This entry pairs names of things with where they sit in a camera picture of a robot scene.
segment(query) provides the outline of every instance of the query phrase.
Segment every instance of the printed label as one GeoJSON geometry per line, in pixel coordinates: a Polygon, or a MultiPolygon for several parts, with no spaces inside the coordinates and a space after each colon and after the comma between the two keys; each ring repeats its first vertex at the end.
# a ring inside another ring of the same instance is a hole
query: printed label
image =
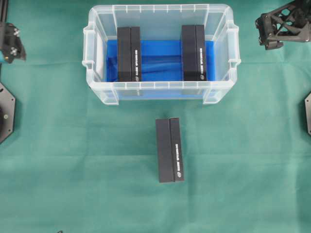
{"type": "Polygon", "coordinates": [[[176,148],[176,163],[177,163],[177,171],[180,171],[180,163],[179,163],[179,149],[178,149],[178,144],[175,144],[176,148]]]}
{"type": "Polygon", "coordinates": [[[201,68],[201,74],[203,74],[203,49],[200,48],[200,68],[201,68]]]}
{"type": "Polygon", "coordinates": [[[138,78],[138,50],[135,50],[135,75],[136,75],[135,79],[136,81],[138,81],[139,80],[138,78]]]}

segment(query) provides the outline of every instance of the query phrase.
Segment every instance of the transparent container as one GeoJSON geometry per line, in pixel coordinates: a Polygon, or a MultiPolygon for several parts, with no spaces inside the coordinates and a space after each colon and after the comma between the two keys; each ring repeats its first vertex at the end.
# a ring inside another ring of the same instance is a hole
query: transparent container
{"type": "Polygon", "coordinates": [[[86,81],[107,105],[118,105],[120,100],[168,99],[202,99],[203,104],[214,104],[237,81],[239,27],[227,5],[98,5],[90,10],[83,33],[86,81]],[[139,26],[141,40],[179,40],[184,24],[203,24],[205,40],[214,42],[214,81],[107,82],[107,42],[117,39],[117,27],[139,26]]]}

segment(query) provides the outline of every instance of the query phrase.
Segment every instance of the blue fabric lining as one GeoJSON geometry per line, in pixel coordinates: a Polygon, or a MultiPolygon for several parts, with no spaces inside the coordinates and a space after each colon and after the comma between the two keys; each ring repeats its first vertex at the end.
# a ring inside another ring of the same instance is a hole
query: blue fabric lining
{"type": "MultiPolygon", "coordinates": [[[[206,41],[207,79],[215,80],[214,42],[206,41]]],[[[118,80],[118,44],[107,43],[107,82],[118,80]]],[[[179,40],[142,40],[141,72],[143,82],[182,81],[181,48],[179,40]]]]}

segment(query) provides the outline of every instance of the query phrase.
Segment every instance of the green tablecloth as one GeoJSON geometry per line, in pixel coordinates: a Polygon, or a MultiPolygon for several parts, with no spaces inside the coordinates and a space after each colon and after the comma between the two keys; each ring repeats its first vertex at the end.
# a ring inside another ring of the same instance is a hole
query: green tablecloth
{"type": "Polygon", "coordinates": [[[3,65],[15,132],[0,145],[3,233],[309,233],[311,43],[265,51],[255,19],[289,0],[214,0],[240,27],[238,82],[216,104],[105,106],[81,65],[97,4],[10,0],[27,61],[3,65]],[[185,182],[159,184],[155,119],[179,117],[185,182]]]}

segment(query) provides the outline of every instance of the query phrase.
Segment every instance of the black box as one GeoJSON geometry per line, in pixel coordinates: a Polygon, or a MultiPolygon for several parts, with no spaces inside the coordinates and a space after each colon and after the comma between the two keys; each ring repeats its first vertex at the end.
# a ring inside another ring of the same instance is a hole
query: black box
{"type": "Polygon", "coordinates": [[[204,25],[183,25],[181,32],[184,81],[206,81],[204,25]]]}
{"type": "Polygon", "coordinates": [[[131,82],[131,29],[129,27],[121,27],[117,30],[118,81],[131,82]]]}
{"type": "Polygon", "coordinates": [[[206,50],[204,25],[195,26],[198,81],[206,81],[206,50]]]}
{"type": "Polygon", "coordinates": [[[132,81],[141,82],[140,29],[131,27],[132,81]]]}
{"type": "Polygon", "coordinates": [[[183,80],[197,81],[197,56],[195,25],[183,25],[181,29],[183,80]]]}
{"type": "Polygon", "coordinates": [[[160,183],[183,181],[179,119],[157,119],[155,124],[160,183]]]}

